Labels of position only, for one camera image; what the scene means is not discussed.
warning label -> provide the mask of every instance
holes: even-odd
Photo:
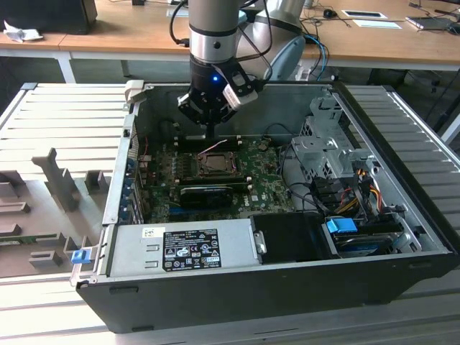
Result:
[[[163,253],[166,272],[221,266],[217,229],[165,232]]]

desk leg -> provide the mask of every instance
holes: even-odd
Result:
[[[128,61],[122,60],[121,61],[121,70],[123,71],[123,76],[129,78],[131,73],[129,72]]]
[[[75,76],[73,75],[72,66],[70,65],[70,55],[60,55],[57,57],[60,70],[63,73],[66,83],[76,83]]]
[[[451,123],[451,125],[446,129],[444,134],[442,135],[441,139],[449,145],[452,140],[455,139],[455,137],[459,134],[460,132],[460,114],[457,115],[455,120]]]

workbench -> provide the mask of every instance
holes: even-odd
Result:
[[[323,0],[344,18],[342,9],[382,12],[388,20],[397,21],[402,29],[358,27],[347,21],[323,21],[318,28],[321,41],[330,51],[329,66],[360,68],[396,68],[412,70],[457,70],[460,67],[459,37],[448,32],[418,32],[404,21],[408,16],[422,17],[424,12],[408,6],[405,0],[362,1]],[[434,9],[452,11],[456,7],[438,1],[423,1],[433,15]],[[45,39],[16,43],[0,36],[0,56],[55,58],[67,83],[74,83],[70,64],[74,59],[121,60],[124,75],[129,74],[128,60],[188,61],[188,49],[170,39],[167,11],[173,6],[146,2],[132,6],[130,1],[96,0],[98,17],[91,33],[84,36],[44,33]],[[304,17],[322,17],[324,8],[305,10]],[[314,26],[306,25],[314,33]],[[188,18],[175,21],[178,37],[188,37]],[[318,59],[318,48],[309,45],[303,54],[303,65]]]

blue latch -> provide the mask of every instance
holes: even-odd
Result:
[[[342,232],[357,232],[357,226],[351,218],[333,218],[326,223],[331,234],[334,232],[340,234]]]
[[[72,253],[73,264],[90,264],[91,263],[91,249],[79,249]]]

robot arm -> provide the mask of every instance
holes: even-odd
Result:
[[[241,23],[239,10],[251,2],[188,0],[191,83],[179,109],[205,125],[208,137],[216,124],[257,99],[272,75],[288,77],[303,52],[303,1],[263,0],[254,23]]]

